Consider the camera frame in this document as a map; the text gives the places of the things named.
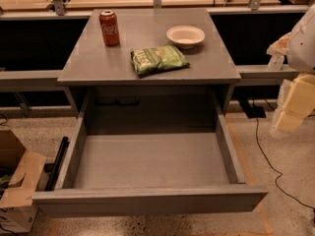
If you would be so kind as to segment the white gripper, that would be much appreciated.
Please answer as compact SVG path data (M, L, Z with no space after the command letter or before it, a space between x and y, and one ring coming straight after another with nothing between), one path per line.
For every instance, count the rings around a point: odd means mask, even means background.
M268 68L279 71L284 63L290 33L286 33L267 49L271 56ZM300 74L293 81L284 79L280 86L277 108L272 117L270 134L273 137L287 137L295 132L315 109L315 76Z

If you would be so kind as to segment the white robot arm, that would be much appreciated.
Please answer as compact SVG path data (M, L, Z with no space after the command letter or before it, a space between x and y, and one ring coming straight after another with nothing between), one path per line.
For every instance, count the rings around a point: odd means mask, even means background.
M299 75L284 80L277 100L271 134L284 138L294 133L315 109L315 5L312 5L291 32L269 46L268 68L279 70L287 59Z

